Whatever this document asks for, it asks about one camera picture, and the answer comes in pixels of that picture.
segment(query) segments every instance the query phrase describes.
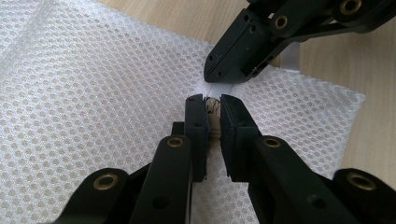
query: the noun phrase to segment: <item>wooden table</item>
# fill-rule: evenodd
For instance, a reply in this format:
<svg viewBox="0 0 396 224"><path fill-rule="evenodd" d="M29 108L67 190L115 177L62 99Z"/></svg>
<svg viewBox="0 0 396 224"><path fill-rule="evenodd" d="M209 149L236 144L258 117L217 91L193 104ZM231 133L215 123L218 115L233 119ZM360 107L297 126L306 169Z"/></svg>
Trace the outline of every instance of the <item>wooden table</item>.
<svg viewBox="0 0 396 224"><path fill-rule="evenodd" d="M100 0L140 21L217 43L245 0ZM396 19L366 35L306 41L302 74L366 95L349 137L343 167L378 176L396 189Z"/></svg>

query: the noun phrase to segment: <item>mesh laundry bag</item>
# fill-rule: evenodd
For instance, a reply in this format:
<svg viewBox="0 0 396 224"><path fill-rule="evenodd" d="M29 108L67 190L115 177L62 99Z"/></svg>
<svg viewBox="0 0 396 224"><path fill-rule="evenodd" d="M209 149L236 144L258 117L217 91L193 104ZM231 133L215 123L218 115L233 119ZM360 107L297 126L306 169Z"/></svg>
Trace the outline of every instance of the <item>mesh laundry bag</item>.
<svg viewBox="0 0 396 224"><path fill-rule="evenodd" d="M0 1L0 223L51 222L90 173L152 160L203 82L212 45L92 1ZM232 86L263 134L287 140L331 177L364 96L267 68ZM219 144L194 184L193 223L255 223L247 185L226 176Z"/></svg>

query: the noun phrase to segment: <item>perforated fabric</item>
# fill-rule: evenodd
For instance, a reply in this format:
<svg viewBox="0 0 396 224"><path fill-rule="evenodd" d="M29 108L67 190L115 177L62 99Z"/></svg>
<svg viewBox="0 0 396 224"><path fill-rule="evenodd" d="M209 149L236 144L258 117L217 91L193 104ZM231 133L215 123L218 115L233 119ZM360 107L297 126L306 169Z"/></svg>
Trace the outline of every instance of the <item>perforated fabric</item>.
<svg viewBox="0 0 396 224"><path fill-rule="evenodd" d="M132 173L183 120L212 45L92 1L0 1L0 223L51 222L90 173ZM261 130L322 175L341 162L364 96L269 67L233 86ZM247 185L226 176L219 144L193 186L193 223L255 223Z"/></svg>

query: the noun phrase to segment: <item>brass screw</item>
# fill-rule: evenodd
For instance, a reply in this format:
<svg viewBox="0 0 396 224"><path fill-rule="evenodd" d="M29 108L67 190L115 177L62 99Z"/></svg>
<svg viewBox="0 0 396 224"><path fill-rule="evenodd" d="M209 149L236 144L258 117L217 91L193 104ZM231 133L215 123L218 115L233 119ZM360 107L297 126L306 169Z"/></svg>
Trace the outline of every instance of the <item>brass screw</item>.
<svg viewBox="0 0 396 224"><path fill-rule="evenodd" d="M347 181L353 186L364 190L375 190L376 184L364 175L349 173L346 176Z"/></svg>
<svg viewBox="0 0 396 224"><path fill-rule="evenodd" d="M285 28L287 24L288 24L288 18L286 16L279 16L275 20L275 28L278 30Z"/></svg>
<svg viewBox="0 0 396 224"><path fill-rule="evenodd" d="M184 144L184 142L183 142L183 139L181 139L181 138L171 138L171 139L169 139L167 142L166 142L166 144L169 146L169 147L181 147L181 146L183 146L183 144Z"/></svg>
<svg viewBox="0 0 396 224"><path fill-rule="evenodd" d="M111 189L117 185L117 182L119 182L119 177L115 174L108 173L97 177L95 181L93 181L93 187L99 190Z"/></svg>
<svg viewBox="0 0 396 224"><path fill-rule="evenodd" d="M349 16L357 12L361 8L361 0L344 0L341 3L341 13Z"/></svg>
<svg viewBox="0 0 396 224"><path fill-rule="evenodd" d="M275 138L264 138L262 142L268 147L280 147L280 142Z"/></svg>

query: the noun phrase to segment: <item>black plastic part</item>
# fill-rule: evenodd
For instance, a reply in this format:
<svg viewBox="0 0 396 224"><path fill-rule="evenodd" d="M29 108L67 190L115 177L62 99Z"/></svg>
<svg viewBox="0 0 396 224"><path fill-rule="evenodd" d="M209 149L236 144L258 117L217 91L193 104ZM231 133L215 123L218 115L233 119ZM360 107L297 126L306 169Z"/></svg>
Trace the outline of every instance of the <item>black plastic part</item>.
<svg viewBox="0 0 396 224"><path fill-rule="evenodd" d="M129 223L189 223L191 142L183 135L161 140Z"/></svg>
<svg viewBox="0 0 396 224"><path fill-rule="evenodd" d="M127 223L148 170L149 164L131 175L112 168L102 169L89 175L74 192L66 208L54 223ZM117 180L112 180L116 181L114 187L96 189L93 184L95 180L99 176L106 175L117 177ZM105 177L103 181L111 182L111 179Z"/></svg>
<svg viewBox="0 0 396 224"><path fill-rule="evenodd" d="M274 223L276 213L275 195L265 184L257 168L251 170L251 178L247 187L248 196L253 204L260 223Z"/></svg>
<svg viewBox="0 0 396 224"><path fill-rule="evenodd" d="M172 125L172 134L184 135L184 122L174 122Z"/></svg>
<svg viewBox="0 0 396 224"><path fill-rule="evenodd" d="M223 94L220 101L220 144L227 175L233 182L248 182L251 148L259 128L241 100Z"/></svg>
<svg viewBox="0 0 396 224"><path fill-rule="evenodd" d="M266 44L270 31L263 27L261 18L243 9L207 56L204 69L205 81L242 83L257 76L260 73L259 66L254 74L250 74L251 71L242 73L241 69Z"/></svg>
<svg viewBox="0 0 396 224"><path fill-rule="evenodd" d="M202 94L186 100L184 135L191 140L192 181L202 182L206 177L206 151L209 137L209 119Z"/></svg>
<svg viewBox="0 0 396 224"><path fill-rule="evenodd" d="M254 162L275 199L275 213L268 216L273 217L270 223L359 223L285 141L262 136L255 146ZM252 202L256 211L263 211L263 203Z"/></svg>
<svg viewBox="0 0 396 224"><path fill-rule="evenodd" d="M343 169L333 179L337 195L361 223L396 223L396 192L377 177Z"/></svg>
<svg viewBox="0 0 396 224"><path fill-rule="evenodd" d="M309 23L332 0L288 0L271 19L271 32L289 38Z"/></svg>
<svg viewBox="0 0 396 224"><path fill-rule="evenodd" d="M206 82L246 82L292 42L348 32L367 33L396 16L396 0L250 2L207 56ZM353 4L359 9L346 15L340 9L344 4L346 9Z"/></svg>

